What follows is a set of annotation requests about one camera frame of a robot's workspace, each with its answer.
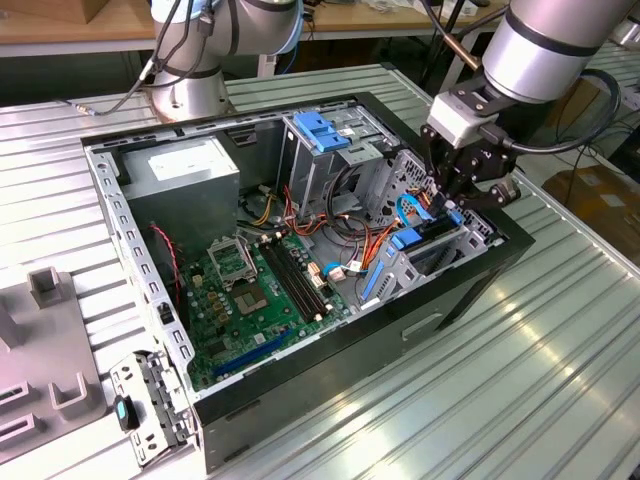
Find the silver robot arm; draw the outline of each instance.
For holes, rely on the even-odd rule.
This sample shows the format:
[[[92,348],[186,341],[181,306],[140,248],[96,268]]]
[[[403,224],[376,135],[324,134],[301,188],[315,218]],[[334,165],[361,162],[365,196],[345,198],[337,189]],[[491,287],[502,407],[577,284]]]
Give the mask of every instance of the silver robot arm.
[[[302,0],[181,0],[160,38],[173,4],[153,0],[151,7],[161,44],[160,71],[149,90],[156,113],[165,121],[227,113],[231,106],[221,58],[285,53],[302,31]]]
[[[640,3],[636,3],[609,39],[629,50],[640,50]]]
[[[429,6],[428,0],[423,3]],[[526,111],[561,98],[581,75],[598,77],[612,92],[611,108],[589,140],[606,128],[620,105],[619,87],[609,74],[584,68],[635,3],[512,0],[482,67],[445,35],[445,42],[476,67],[477,74],[435,97],[421,131],[432,152],[427,170],[442,197],[434,209],[446,201],[468,208],[503,207],[519,196],[509,177],[518,154],[560,153],[584,143],[523,145],[509,137],[504,122],[504,115],[514,109]],[[473,182],[490,179],[501,179],[490,192],[479,194],[473,188]]]

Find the expansion slot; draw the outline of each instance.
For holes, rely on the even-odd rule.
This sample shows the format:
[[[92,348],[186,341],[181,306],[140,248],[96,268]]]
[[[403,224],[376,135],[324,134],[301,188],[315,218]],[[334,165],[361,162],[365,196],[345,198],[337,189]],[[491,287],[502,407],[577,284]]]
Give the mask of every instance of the expansion slot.
[[[260,246],[260,253],[305,322],[321,320],[327,312],[327,307],[291,259],[287,249],[280,243],[264,244]]]
[[[281,334],[280,336],[278,336],[277,338],[274,338],[273,340],[270,340],[269,342],[264,343],[257,348],[254,348],[250,352],[240,355],[238,358],[234,358],[233,360],[225,363],[224,365],[220,365],[219,367],[213,370],[213,376],[218,377],[220,375],[224,375],[225,373],[233,372],[237,368],[244,367],[245,365],[248,365],[256,361],[258,358],[262,357],[263,355],[266,355],[268,353],[273,352],[274,350],[277,350],[282,346],[285,339],[291,334],[291,332],[292,330],[288,330],[283,334]]]

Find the yellow wire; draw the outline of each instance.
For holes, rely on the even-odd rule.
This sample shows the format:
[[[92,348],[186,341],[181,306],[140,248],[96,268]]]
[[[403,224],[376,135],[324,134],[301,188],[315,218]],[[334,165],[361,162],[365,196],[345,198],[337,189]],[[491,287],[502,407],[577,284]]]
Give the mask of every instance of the yellow wire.
[[[256,220],[255,222],[253,222],[253,225],[255,226],[260,226],[263,223],[265,223],[267,220],[269,220],[269,216],[271,215],[271,202],[273,201],[273,195],[269,195],[267,198],[267,206],[264,209],[264,213],[262,214],[262,216]]]

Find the blue cable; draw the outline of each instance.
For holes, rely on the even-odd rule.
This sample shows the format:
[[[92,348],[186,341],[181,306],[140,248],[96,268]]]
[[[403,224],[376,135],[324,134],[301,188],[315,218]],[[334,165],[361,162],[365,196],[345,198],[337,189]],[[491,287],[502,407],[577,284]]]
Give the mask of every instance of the blue cable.
[[[341,267],[341,266],[342,265],[340,265],[338,262],[328,263],[327,266],[322,269],[322,274],[326,277],[331,270],[333,270],[336,267]]]
[[[402,210],[402,200],[406,200],[407,202],[409,202],[411,206],[416,209],[416,212],[418,212],[418,215],[420,215],[420,218],[422,218],[423,220],[433,220],[433,217],[429,215],[429,212],[427,212],[424,207],[420,205],[420,202],[418,202],[415,197],[412,197],[408,193],[403,193],[396,199],[396,212],[398,213],[400,220],[402,220],[402,223],[404,223],[406,227],[410,227],[411,224],[409,223],[409,219],[407,219],[407,216]]]
[[[297,54],[298,54],[298,44],[296,43],[296,46],[293,48],[293,57],[291,57],[291,61],[289,62],[289,65],[287,65],[287,68],[285,68],[280,75],[284,75],[289,71],[289,69],[293,66],[293,62],[296,61]]]

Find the metal table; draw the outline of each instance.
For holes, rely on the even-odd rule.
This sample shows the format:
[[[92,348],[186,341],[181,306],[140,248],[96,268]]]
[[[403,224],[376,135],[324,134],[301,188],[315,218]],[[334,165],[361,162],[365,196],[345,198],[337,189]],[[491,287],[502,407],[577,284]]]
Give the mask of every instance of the metal table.
[[[411,127],[429,98],[363,66],[229,82],[239,110],[369,90]],[[107,108],[116,96],[92,99]],[[142,97],[104,118],[0,110],[0,286],[73,274],[107,401],[109,367],[151,340],[107,235],[78,137],[156,123]],[[640,461],[640,271],[522,177],[535,239],[451,328],[216,472],[218,478],[627,478]],[[185,448],[142,477],[202,478]],[[0,478],[129,478],[110,414],[0,466]]]

